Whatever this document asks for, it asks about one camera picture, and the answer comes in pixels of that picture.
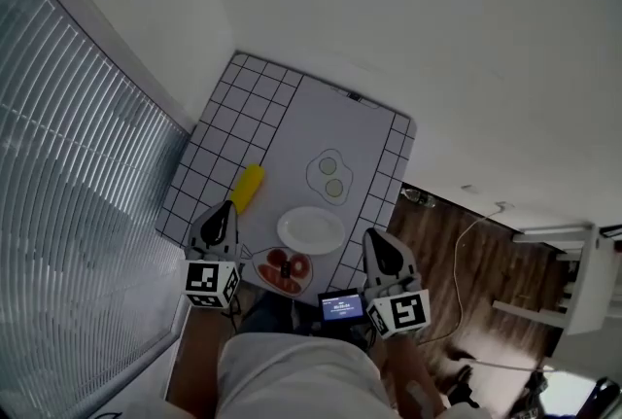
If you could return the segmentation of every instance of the white chair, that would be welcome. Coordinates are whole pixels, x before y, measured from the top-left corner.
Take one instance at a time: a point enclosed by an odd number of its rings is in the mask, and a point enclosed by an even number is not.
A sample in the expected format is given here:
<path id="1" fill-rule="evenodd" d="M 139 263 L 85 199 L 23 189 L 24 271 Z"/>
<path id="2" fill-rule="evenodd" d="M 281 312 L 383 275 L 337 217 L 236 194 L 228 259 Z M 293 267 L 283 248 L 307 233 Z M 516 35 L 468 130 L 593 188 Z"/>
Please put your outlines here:
<path id="1" fill-rule="evenodd" d="M 579 262 L 576 281 L 571 286 L 572 295 L 565 314 L 553 310 L 527 310 L 502 301 L 493 307 L 532 321 L 563 328 L 565 334 L 597 331 L 605 317 L 614 317 L 618 309 L 614 289 L 620 265 L 620 255 L 613 251 L 613 240 L 599 236 L 596 226 L 556 227 L 555 232 L 525 230 L 514 234 L 515 243 L 551 243 L 569 245 L 578 243 L 580 248 L 568 248 L 557 256 L 558 261 Z"/>

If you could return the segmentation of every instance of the fried egg drawing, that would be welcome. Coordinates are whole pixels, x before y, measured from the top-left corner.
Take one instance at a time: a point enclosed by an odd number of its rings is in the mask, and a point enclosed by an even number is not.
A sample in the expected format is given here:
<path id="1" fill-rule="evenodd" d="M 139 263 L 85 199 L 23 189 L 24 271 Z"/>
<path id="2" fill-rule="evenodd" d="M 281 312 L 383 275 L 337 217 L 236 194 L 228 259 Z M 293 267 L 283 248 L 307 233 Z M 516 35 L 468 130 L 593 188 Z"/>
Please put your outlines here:
<path id="1" fill-rule="evenodd" d="M 287 297 L 301 295 L 313 279 L 311 259 L 286 247 L 262 250 L 251 260 L 259 278 Z"/>
<path id="2" fill-rule="evenodd" d="M 354 174 L 341 154 L 325 150 L 307 165 L 307 184 L 331 205 L 342 205 L 348 198 Z"/>

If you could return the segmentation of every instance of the wooden floor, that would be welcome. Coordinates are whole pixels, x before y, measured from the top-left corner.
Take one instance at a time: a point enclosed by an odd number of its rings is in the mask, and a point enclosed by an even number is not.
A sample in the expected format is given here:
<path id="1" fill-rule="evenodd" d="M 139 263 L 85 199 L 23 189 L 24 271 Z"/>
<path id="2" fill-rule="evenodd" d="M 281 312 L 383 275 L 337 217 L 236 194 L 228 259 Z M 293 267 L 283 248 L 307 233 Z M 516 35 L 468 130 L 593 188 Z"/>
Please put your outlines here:
<path id="1" fill-rule="evenodd" d="M 413 251 L 424 285 L 430 290 L 432 325 L 418 335 L 420 343 L 443 336 L 458 323 L 459 309 L 452 276 L 454 244 L 477 217 L 444 202 L 430 209 L 400 197 L 389 232 Z M 461 329 L 451 338 L 421 346 L 439 388 L 462 366 L 447 358 L 448 350 L 469 352 L 481 361 L 535 367 L 555 330 L 493 310 L 499 299 L 525 308 L 554 308 L 563 291 L 566 262 L 555 262 L 554 251 L 541 245 L 513 244 L 512 232 L 490 221 L 475 226 L 458 250 L 458 282 L 465 307 Z M 254 299 L 242 290 L 243 308 Z M 168 399 L 183 407 L 185 383 L 205 379 L 197 356 L 205 345 L 223 344 L 232 335 L 229 321 L 215 311 L 193 309 L 177 358 Z M 381 352 L 373 355 L 382 366 Z M 528 372 L 475 366 L 473 398 L 494 417 L 503 417 L 523 388 Z"/>

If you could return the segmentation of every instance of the digital display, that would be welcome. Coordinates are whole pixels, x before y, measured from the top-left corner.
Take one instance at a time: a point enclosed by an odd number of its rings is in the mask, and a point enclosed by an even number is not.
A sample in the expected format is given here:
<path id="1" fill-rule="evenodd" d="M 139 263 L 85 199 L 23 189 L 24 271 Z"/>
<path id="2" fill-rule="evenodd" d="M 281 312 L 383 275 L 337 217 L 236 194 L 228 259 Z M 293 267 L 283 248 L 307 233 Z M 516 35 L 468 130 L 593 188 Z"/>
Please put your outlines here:
<path id="1" fill-rule="evenodd" d="M 363 316 L 363 304 L 359 295 L 326 298 L 322 300 L 325 321 L 338 321 Z"/>

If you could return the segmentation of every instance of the white plate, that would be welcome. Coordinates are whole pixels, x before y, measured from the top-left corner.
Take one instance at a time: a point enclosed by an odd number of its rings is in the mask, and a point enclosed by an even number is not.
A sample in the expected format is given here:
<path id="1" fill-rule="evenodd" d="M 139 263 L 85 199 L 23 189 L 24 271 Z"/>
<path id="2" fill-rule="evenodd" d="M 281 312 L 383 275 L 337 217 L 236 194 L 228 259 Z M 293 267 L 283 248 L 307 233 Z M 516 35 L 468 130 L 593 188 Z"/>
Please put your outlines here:
<path id="1" fill-rule="evenodd" d="M 324 255 L 343 244 L 345 230 L 341 219 L 329 210 L 301 206 L 287 212 L 276 227 L 283 243 L 306 255 Z"/>

